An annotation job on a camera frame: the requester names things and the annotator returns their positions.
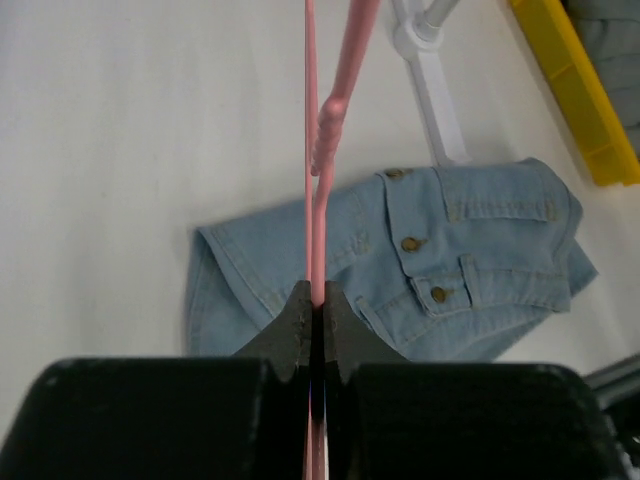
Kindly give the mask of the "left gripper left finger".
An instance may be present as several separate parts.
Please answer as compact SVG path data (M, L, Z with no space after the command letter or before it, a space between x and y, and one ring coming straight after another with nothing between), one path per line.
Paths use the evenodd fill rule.
M5 479L301 479L311 302L229 357L68 358L32 383L1 448Z

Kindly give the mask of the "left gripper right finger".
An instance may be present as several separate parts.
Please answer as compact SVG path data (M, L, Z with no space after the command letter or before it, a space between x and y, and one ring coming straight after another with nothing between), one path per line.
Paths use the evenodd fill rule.
M323 322L330 478L628 477L611 422L573 370L411 362L332 282Z

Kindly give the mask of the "light blue denim garment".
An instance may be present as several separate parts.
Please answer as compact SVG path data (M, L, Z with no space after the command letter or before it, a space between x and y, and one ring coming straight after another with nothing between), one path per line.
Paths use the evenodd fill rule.
M405 358L491 361L595 279L576 239L582 211L536 159L392 168L331 194L326 272ZM238 351L281 312L305 263L302 201L198 227L189 353Z

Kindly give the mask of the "pink wire hanger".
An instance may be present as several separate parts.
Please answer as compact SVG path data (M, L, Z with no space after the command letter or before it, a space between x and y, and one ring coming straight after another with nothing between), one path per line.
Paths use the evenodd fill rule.
M349 4L333 85L323 104L318 103L315 3L307 1L304 8L306 279L311 289L306 479L326 479L329 474L324 380L325 329L329 326L326 211L334 181L335 156L379 5L378 1L352 1Z

